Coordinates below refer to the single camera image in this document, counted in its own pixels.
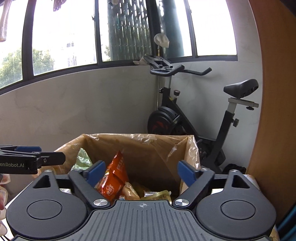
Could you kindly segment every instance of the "triangular cutout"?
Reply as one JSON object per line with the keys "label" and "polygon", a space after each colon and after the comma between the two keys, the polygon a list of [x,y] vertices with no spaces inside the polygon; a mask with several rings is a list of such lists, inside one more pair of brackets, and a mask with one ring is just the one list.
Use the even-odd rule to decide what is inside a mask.
{"label": "triangular cutout", "polygon": [[248,184],[238,175],[234,175],[232,181],[233,188],[250,188]]}
{"label": "triangular cutout", "polygon": [[36,184],[33,186],[33,188],[50,188],[50,181],[49,176],[45,175],[43,176]]}

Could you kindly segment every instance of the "metal screw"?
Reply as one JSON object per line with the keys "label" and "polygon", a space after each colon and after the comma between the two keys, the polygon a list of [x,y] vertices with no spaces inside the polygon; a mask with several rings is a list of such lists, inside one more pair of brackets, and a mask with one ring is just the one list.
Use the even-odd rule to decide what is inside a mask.
{"label": "metal screw", "polygon": [[189,201],[186,200],[186,199],[177,199],[177,200],[175,200],[175,204],[177,206],[184,207],[184,206],[187,206],[189,204]]}
{"label": "metal screw", "polygon": [[94,200],[94,205],[98,207],[106,206],[108,204],[108,201],[105,199],[96,199]]}

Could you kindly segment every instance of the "orange wooden panel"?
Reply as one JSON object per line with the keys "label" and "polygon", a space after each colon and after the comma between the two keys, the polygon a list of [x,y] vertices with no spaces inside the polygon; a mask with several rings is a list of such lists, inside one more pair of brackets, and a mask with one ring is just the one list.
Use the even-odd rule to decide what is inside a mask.
{"label": "orange wooden panel", "polygon": [[258,28],[263,96],[248,174],[280,221],[296,200],[296,17],[280,0],[249,0]]}

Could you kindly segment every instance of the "window pane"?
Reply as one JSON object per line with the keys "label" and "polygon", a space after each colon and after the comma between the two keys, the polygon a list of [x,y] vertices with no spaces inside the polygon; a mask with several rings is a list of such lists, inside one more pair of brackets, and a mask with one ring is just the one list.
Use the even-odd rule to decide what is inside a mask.
{"label": "window pane", "polygon": [[33,25],[34,75],[96,63],[94,2],[37,0]]}
{"label": "window pane", "polygon": [[151,55],[145,0],[99,0],[102,60],[133,60]]}
{"label": "window pane", "polygon": [[[0,88],[22,79],[22,29],[27,4],[28,0],[15,0],[10,5],[6,41],[0,40]],[[0,6],[0,17],[3,8]]]}
{"label": "window pane", "polygon": [[234,32],[226,0],[188,0],[197,54],[236,55]]}
{"label": "window pane", "polygon": [[156,0],[160,29],[170,41],[165,58],[192,56],[189,26],[183,0]]}

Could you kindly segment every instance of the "lattice screen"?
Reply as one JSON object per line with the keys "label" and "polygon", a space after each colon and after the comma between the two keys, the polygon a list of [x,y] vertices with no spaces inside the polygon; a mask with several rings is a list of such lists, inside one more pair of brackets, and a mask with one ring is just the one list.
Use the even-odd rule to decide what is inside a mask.
{"label": "lattice screen", "polygon": [[111,60],[140,59],[151,55],[145,0],[120,0],[108,5]]}

